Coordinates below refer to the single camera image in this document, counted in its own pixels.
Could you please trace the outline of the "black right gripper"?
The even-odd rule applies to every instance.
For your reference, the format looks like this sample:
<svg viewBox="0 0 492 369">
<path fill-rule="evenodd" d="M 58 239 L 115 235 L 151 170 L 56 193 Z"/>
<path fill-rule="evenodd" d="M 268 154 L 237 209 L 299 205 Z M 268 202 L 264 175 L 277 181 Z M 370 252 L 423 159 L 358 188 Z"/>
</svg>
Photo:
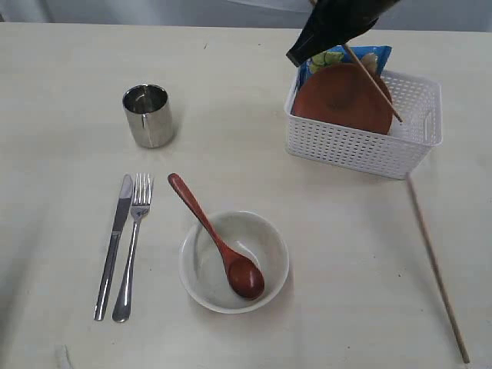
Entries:
<svg viewBox="0 0 492 369">
<path fill-rule="evenodd" d="M 294 66 L 327 50 L 327 42 L 347 42 L 371 29 L 398 0 L 316 1 L 307 24 L 286 56 Z"/>
</svg>

